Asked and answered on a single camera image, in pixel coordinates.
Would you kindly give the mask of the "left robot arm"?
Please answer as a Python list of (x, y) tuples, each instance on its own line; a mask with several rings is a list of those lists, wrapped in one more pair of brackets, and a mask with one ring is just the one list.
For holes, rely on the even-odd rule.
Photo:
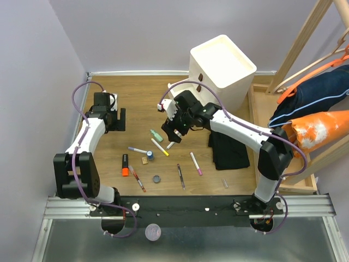
[(74, 142), (53, 158), (57, 195), (61, 199), (86, 198), (94, 204), (102, 203), (110, 216), (121, 209), (118, 190), (101, 184), (93, 155), (104, 134), (125, 131), (126, 109), (118, 110), (117, 100), (117, 94), (95, 92), (94, 104), (84, 114)]

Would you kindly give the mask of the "white drawer cabinet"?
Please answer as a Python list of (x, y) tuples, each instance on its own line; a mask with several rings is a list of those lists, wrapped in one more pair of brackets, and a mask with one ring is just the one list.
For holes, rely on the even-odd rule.
[(202, 74), (200, 82), (215, 92), (230, 113), (243, 104), (256, 71), (254, 63), (224, 34), (190, 50), (189, 79), (198, 80)]

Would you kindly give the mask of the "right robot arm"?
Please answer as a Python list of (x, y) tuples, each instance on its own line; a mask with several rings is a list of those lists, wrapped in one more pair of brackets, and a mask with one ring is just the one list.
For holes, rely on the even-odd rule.
[(189, 90), (172, 99), (163, 98), (157, 109), (167, 114), (161, 128), (170, 142), (180, 143), (188, 131), (202, 128), (220, 138), (217, 142), (220, 149), (225, 146), (232, 149), (234, 144), (241, 144), (257, 153), (260, 180), (252, 196), (235, 207), (258, 214), (269, 210), (294, 156), (292, 144), (283, 129), (256, 126), (233, 116), (220, 104), (199, 101)]

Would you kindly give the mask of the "grey round cap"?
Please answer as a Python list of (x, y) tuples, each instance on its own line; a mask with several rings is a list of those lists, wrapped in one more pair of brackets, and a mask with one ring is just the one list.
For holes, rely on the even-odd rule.
[(153, 182), (154, 183), (160, 183), (161, 182), (160, 176), (158, 176), (158, 175), (153, 176)]

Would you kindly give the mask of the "blue cap glue stick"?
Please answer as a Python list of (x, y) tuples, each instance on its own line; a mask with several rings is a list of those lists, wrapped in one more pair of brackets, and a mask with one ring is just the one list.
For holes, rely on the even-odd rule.
[(147, 151), (147, 158), (149, 161), (153, 161), (154, 160), (154, 155), (152, 151)]

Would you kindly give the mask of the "white bottom drawer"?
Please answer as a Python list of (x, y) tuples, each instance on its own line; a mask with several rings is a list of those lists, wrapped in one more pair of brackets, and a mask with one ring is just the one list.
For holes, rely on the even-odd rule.
[(197, 84), (193, 83), (192, 80), (184, 79), (175, 83), (168, 83), (167, 89), (169, 90), (165, 95), (166, 98), (173, 99), (184, 91), (190, 91), (193, 96), (199, 100), (200, 94), (196, 90)]

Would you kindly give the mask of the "yellow tip marker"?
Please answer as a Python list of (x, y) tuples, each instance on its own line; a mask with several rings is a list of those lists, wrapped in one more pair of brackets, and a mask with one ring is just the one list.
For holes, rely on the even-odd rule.
[(157, 141), (153, 138), (151, 138), (151, 141), (165, 156), (169, 156), (169, 153)]

